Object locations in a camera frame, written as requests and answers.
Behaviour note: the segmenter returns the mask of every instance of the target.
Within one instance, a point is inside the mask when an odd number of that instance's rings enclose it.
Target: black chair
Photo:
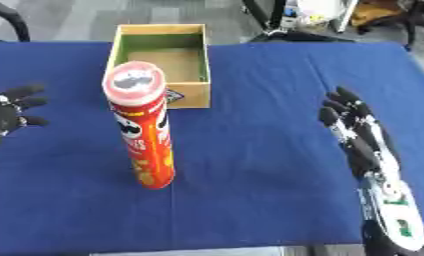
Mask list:
[[[408,42],[405,48],[411,51],[414,41],[416,40],[416,26],[424,27],[424,0],[415,0],[409,10],[400,14],[381,17],[371,20],[358,27],[358,34],[362,35],[371,30],[373,26],[381,26],[387,24],[399,23],[405,26],[408,34]]]
[[[30,42],[27,24],[16,10],[0,3],[0,17],[7,20],[13,26],[19,41]]]
[[[293,29],[284,30],[281,27],[281,22],[287,0],[274,0],[270,16],[262,10],[255,0],[242,0],[242,2],[244,12],[251,14],[262,28],[262,33],[250,42],[353,42],[352,40],[306,33]]]

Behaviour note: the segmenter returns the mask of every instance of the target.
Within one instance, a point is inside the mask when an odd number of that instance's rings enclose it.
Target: mustache face logo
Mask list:
[[[140,127],[140,125],[136,124],[131,120],[123,118],[118,114],[114,114],[114,116],[116,117],[117,123],[119,124],[120,131],[122,132],[123,136],[130,139],[135,139],[142,135],[142,128]]]
[[[120,123],[120,122],[117,122],[117,123],[119,124],[119,126],[120,126],[120,130],[121,130],[123,133],[136,133],[136,134],[141,133],[141,129],[140,129],[140,127],[125,126],[125,125],[123,125],[123,124],[122,124],[122,123]]]
[[[156,119],[156,129],[159,131],[158,139],[161,144],[168,138],[168,127],[168,113],[167,108],[164,106]]]

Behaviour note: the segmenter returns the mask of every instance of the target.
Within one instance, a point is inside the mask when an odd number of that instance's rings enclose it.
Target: gray floor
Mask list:
[[[210,44],[246,42],[260,32],[252,18],[241,12],[239,0],[1,0],[1,2],[16,8],[22,14],[35,41],[112,41],[116,25],[124,23],[205,23]],[[405,40],[405,33],[400,27],[376,28],[363,37],[349,29],[339,36],[367,42]],[[12,29],[1,19],[0,39],[15,39]],[[424,68],[424,29],[418,30],[417,40],[412,55]],[[362,255],[359,245],[325,246],[321,247],[319,252],[319,255]],[[306,255],[306,248],[263,247],[107,255],[281,256]]]

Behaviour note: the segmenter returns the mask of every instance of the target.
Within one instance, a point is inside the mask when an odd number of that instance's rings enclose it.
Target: white object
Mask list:
[[[297,0],[302,25],[315,25],[338,18],[345,11],[341,0]]]

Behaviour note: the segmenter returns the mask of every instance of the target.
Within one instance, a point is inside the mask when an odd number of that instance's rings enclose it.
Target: open wooden box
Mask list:
[[[169,108],[208,108],[210,72],[205,25],[119,25],[106,72],[131,60],[157,65],[168,88],[184,96]]]

